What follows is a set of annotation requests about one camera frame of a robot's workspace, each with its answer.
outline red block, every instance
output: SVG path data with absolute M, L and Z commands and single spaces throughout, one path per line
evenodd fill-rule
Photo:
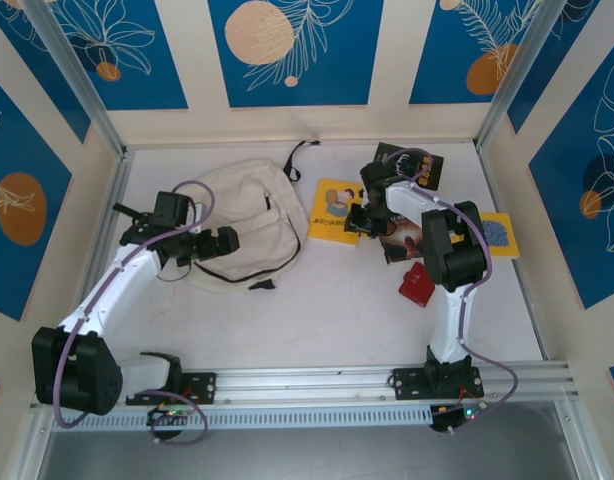
M 436 285 L 429 278 L 425 266 L 419 262 L 414 263 L 414 266 L 405 274 L 404 278 L 405 281 L 398 292 L 421 307 L 426 307 L 436 289 Z

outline backpack strap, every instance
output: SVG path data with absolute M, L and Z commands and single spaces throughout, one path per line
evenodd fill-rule
M 294 168 L 293 162 L 294 162 L 294 153 L 296 153 L 296 150 L 298 150 L 300 147 L 302 147 L 305 144 L 320 145 L 320 140 L 314 140 L 313 142 L 308 142 L 306 140 L 303 140 L 302 142 L 298 143 L 298 145 L 296 145 L 294 149 L 291 151 L 291 153 L 289 154 L 289 157 L 287 158 L 287 163 L 285 163 L 285 166 L 283 167 L 283 172 L 285 173 L 285 175 L 287 175 L 287 178 L 292 183 L 296 183 L 298 180 L 300 180 L 300 177 L 302 177 L 301 173 L 296 168 Z
M 267 280 L 263 280 L 262 282 L 258 282 L 257 284 L 249 287 L 249 290 L 259 290 L 259 289 L 275 290 L 276 285 L 274 285 L 274 282 L 271 281 L 271 278 L 268 278 Z

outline white table surface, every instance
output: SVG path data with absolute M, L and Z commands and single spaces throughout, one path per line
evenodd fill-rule
M 471 143 L 418 145 L 445 157 L 439 195 L 471 200 L 493 211 Z M 151 211 L 159 190 L 252 158 L 282 165 L 293 146 L 139 150 L 123 203 Z M 295 156 L 296 184 L 309 215 L 320 178 L 360 183 L 359 170 L 376 145 L 303 147 Z M 121 217 L 114 247 L 129 220 Z M 273 291 L 216 295 L 189 285 L 155 282 L 123 325 L 108 337 L 118 356 L 144 350 L 175 354 L 186 369 L 337 367 L 422 363 L 433 327 L 434 295 L 421 308 L 398 293 L 413 260 L 387 265 L 378 240 L 357 247 L 308 239 L 293 269 Z M 174 278 L 167 269 L 163 276 Z M 541 360 L 511 261 L 494 260 L 479 290 L 469 345 L 498 360 Z

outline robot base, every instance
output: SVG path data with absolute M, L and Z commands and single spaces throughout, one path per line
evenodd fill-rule
M 391 386 L 396 400 L 458 399 L 463 390 L 475 398 L 485 395 L 480 372 L 471 366 L 471 357 L 454 363 L 439 363 L 429 347 L 422 368 L 396 368 Z

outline yellow book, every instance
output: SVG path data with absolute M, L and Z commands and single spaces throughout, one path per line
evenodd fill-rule
M 489 245 L 489 253 L 493 257 L 518 258 L 520 251 L 511 226 L 511 219 L 506 213 L 481 213 L 480 221 L 485 231 L 485 240 Z M 452 234 L 452 243 L 463 239 L 462 235 Z
M 345 218 L 354 203 L 362 203 L 359 183 L 321 178 L 309 220 L 309 236 L 332 242 L 358 244 L 358 234 L 345 232 Z

